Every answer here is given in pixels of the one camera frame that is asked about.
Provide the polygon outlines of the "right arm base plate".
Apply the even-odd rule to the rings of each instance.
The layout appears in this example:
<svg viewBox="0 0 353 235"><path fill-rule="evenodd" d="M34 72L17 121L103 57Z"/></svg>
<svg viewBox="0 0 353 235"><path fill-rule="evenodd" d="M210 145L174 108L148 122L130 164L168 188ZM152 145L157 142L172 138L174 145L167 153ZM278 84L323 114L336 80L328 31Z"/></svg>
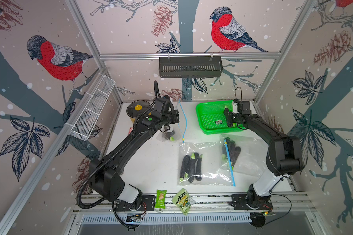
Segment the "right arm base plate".
<svg viewBox="0 0 353 235"><path fill-rule="evenodd" d="M232 194L231 202L229 205L235 210L262 210L270 211L273 210L273 205L271 203L271 197L260 197L256 194Z"/></svg>

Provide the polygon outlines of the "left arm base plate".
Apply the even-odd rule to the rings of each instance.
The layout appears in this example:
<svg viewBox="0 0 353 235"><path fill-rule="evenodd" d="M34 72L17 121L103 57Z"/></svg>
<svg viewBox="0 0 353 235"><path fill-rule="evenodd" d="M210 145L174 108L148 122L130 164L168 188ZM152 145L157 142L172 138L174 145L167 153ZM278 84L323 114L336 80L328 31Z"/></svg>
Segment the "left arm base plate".
<svg viewBox="0 0 353 235"><path fill-rule="evenodd" d="M155 195L141 195L133 203L128 203L122 200L117 200L115 210L117 212L151 212L155 210L156 196Z"/></svg>

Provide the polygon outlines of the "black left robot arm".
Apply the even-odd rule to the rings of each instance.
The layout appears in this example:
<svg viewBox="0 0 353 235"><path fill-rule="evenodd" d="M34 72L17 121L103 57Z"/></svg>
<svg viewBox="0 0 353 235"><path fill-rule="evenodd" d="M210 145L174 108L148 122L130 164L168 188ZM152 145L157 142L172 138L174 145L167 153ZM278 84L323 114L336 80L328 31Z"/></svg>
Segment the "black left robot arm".
<svg viewBox="0 0 353 235"><path fill-rule="evenodd" d="M155 97L152 104L145 109L133 122L132 131L128 136L110 153L101 160L92 160L89 163L89 174L80 186L76 203L81 209L91 209L105 200L112 205L113 213L116 219L128 230L135 230L138 226L127 224L121 220L117 214L115 204L124 202L134 209L147 205L143 203L143 193L140 189L131 184L126 184L121 175L128 161L136 151L156 132L172 134L172 125L179 123L178 110L174 108L172 99L168 96L162 96L159 91L158 82L154 82ZM82 202L82 195L90 187L98 192L102 198L90 204Z"/></svg>

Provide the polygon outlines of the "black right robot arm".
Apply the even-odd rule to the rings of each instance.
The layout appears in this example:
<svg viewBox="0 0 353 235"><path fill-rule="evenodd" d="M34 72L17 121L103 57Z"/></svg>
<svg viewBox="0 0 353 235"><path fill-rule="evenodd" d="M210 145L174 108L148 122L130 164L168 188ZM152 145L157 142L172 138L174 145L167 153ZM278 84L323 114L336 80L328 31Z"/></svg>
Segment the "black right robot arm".
<svg viewBox="0 0 353 235"><path fill-rule="evenodd" d="M270 201L273 189L279 182L303 169L300 140L276 130L261 116L252 114L248 101L234 99L232 110L225 107L223 114L228 127L236 124L241 130L251 130L268 144L265 161L268 169L249 186L246 196L247 206L257 210Z"/></svg>

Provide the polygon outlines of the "small clear zip-top bag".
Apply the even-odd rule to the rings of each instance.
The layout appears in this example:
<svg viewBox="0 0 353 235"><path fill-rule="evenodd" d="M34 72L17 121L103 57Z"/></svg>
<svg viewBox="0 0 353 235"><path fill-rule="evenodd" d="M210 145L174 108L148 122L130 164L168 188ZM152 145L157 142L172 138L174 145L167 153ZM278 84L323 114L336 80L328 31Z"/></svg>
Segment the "small clear zip-top bag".
<svg viewBox="0 0 353 235"><path fill-rule="evenodd" d="M234 169L231 167L229 172L259 179L264 171L267 170L266 154L268 152L268 144L262 139L226 134L220 136L222 145L223 143L226 144L224 142L226 137L229 137L232 141L235 141L237 146L241 147L241 153ZM228 167L229 165L231 166L230 157L228 157L228 163L224 164L222 162L222 167Z"/></svg>

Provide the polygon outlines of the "large clear zip-top bag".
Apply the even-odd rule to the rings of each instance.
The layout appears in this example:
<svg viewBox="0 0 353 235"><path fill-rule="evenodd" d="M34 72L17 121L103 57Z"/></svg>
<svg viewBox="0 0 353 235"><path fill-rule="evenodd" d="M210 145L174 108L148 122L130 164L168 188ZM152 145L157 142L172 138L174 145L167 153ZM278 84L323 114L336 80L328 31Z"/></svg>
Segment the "large clear zip-top bag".
<svg viewBox="0 0 353 235"><path fill-rule="evenodd" d="M189 183L187 180L179 181L179 173L182 160L185 155L191 155L197 152L203 156L202 160L202 174L201 181L194 180ZM232 175L228 167L222 167L222 143L221 142L207 142L207 143L181 143L178 149L179 161L177 170L177 185L178 186L232 186Z"/></svg>

